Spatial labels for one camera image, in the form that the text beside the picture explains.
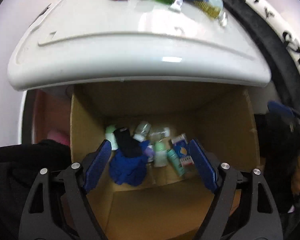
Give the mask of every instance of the black fabric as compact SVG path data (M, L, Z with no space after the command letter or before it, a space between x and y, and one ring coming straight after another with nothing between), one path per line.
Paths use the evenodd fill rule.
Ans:
M280 213L284 239L300 239L300 195L291 191L300 154L300 126L274 113L255 115L255 120L260 154L266 155L264 177ZM295 211L288 213L292 205Z
M119 128L114 131L114 136L119 149L126 158L136 158L142 155L142 149L139 141L130 136L128 128Z
M0 240L18 239L23 206L42 168L66 169L70 148L53 140L0 148Z

